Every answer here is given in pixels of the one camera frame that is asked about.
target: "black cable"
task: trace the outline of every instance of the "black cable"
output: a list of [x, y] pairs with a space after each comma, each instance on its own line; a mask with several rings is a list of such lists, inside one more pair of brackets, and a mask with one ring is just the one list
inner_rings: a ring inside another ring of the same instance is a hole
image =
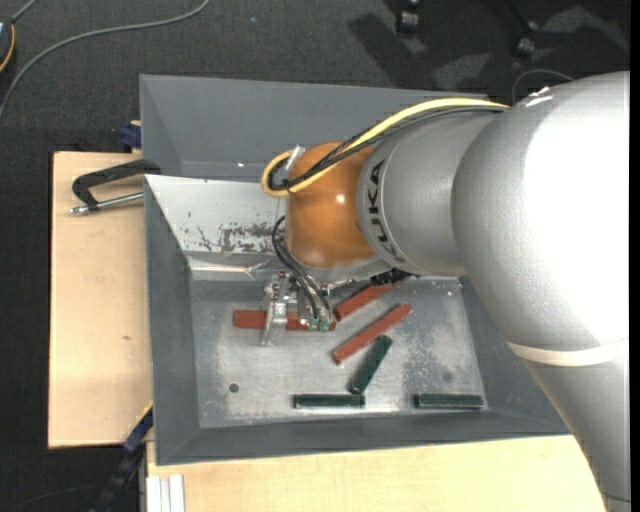
[[279, 241], [277, 239], [276, 233], [278, 232], [278, 229], [280, 228], [280, 225], [284, 222], [284, 219], [286, 217], [283, 215], [282, 217], [280, 217], [276, 223], [273, 226], [273, 231], [271, 231], [271, 244], [273, 245], [273, 250], [276, 253], [276, 256], [278, 257], [278, 259], [282, 262], [282, 264], [287, 267], [294, 276], [296, 276], [297, 281], [298, 281], [298, 285], [300, 286], [300, 289], [302, 290], [302, 293], [304, 293], [305, 297], [308, 299], [309, 303], [311, 304], [311, 309], [313, 311], [313, 317], [314, 318], [320, 318], [318, 315], [318, 306], [316, 305], [316, 301], [313, 299], [311, 292], [308, 290], [307, 286], [307, 282], [305, 280], [305, 276], [304, 273], [298, 269], [295, 265], [295, 263], [293, 262], [293, 260], [288, 259], [284, 252], [283, 252], [283, 247], [279, 246]]
[[38, 0], [31, 0], [30, 2], [27, 2], [25, 5], [22, 6], [22, 8], [13, 15], [13, 22], [15, 23], [16, 21], [18, 21], [23, 14], [25, 14], [29, 9], [31, 9], [31, 7], [33, 7], [33, 4], [35, 4]]
[[[46, 50], [44, 50], [41, 53], [39, 53], [38, 55], [36, 55], [27, 64], [25, 64], [25, 66], [20, 70], [20, 72], [14, 78], [13, 82], [11, 82], [11, 85], [9, 86], [9, 89], [7, 89], [7, 92], [6, 92], [5, 96], [4, 96], [4, 99], [2, 100], [2, 103], [0, 103], [0, 121], [2, 121], [2, 116], [4, 114], [4, 111], [7, 108], [7, 104], [9, 103], [9, 99], [11, 98], [13, 92], [15, 91], [16, 87], [18, 86], [18, 84], [20, 83], [22, 78], [24, 78], [24, 76], [27, 74], [27, 72], [33, 66], [35, 66], [38, 62], [40, 62], [40, 60], [44, 59], [45, 57], [47, 57], [48, 55], [52, 54], [56, 50], [59, 50], [60, 48], [63, 48], [64, 46], [67, 46], [69, 44], [72, 44], [72, 43], [75, 43], [75, 42], [78, 42], [78, 41], [83, 41], [85, 39], [89, 39], [91, 37], [102, 36], [102, 35], [107, 35], [107, 34], [115, 34], [117, 32], [129, 32], [129, 31], [133, 31], [133, 30], [143, 30], [143, 29], [147, 29], [147, 28], [164, 27], [166, 25], [171, 25], [171, 24], [177, 23], [179, 21], [184, 21], [184, 20], [192, 18], [196, 14], [200, 13], [207, 5], [209, 5], [210, 2], [211, 2], [211, 0], [204, 0], [200, 4], [200, 6], [196, 7], [195, 9], [193, 9], [193, 10], [191, 10], [189, 12], [187, 12], [186, 14], [181, 14], [180, 16], [176, 16], [174, 18], [168, 18], [166, 20], [159, 20], [159, 21], [150, 21], [150, 22], [147, 22], [147, 23], [136, 23], [134, 25], [123, 25], [123, 26], [120, 26], [120, 27], [111, 27], [111, 28], [103, 28], [103, 29], [99, 29], [99, 30], [93, 30], [91, 32], [85, 32], [84, 34], [80, 34], [80, 35], [77, 35], [77, 36], [70, 37], [68, 39], [65, 39], [64, 41], [60, 41], [59, 43], [54, 44], [53, 46], [50, 46]], [[30, 7], [31, 5], [33, 5], [33, 3], [27, 4], [25, 7]], [[22, 14], [24, 14], [24, 12], [26, 12], [26, 11], [24, 11], [24, 9], [25, 8], [23, 7], [20, 11], [18, 11], [17, 14], [22, 16]]]

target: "wooden board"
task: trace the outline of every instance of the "wooden board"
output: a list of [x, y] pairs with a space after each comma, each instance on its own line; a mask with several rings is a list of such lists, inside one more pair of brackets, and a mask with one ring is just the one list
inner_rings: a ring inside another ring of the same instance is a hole
[[[82, 174], [139, 155], [54, 156], [51, 236], [49, 446], [122, 442], [151, 400], [143, 206], [74, 217]], [[142, 179], [98, 187], [106, 199]]]
[[571, 436], [156, 466], [184, 475], [187, 512], [603, 512]]

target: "green block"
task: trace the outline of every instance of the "green block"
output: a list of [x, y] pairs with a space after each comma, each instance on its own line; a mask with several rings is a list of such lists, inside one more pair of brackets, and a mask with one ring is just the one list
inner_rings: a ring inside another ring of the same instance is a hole
[[392, 344], [393, 340], [388, 336], [382, 335], [376, 338], [371, 351], [367, 354], [367, 358], [365, 359], [362, 368], [360, 368], [353, 379], [349, 391], [355, 394], [364, 393], [364, 390], [373, 379], [376, 370], [380, 366], [380, 363], [382, 363], [384, 356], [387, 355]]
[[364, 407], [362, 395], [294, 395], [293, 407], [302, 409], [307, 407]]
[[483, 405], [480, 395], [421, 393], [415, 397], [418, 409], [480, 409]]

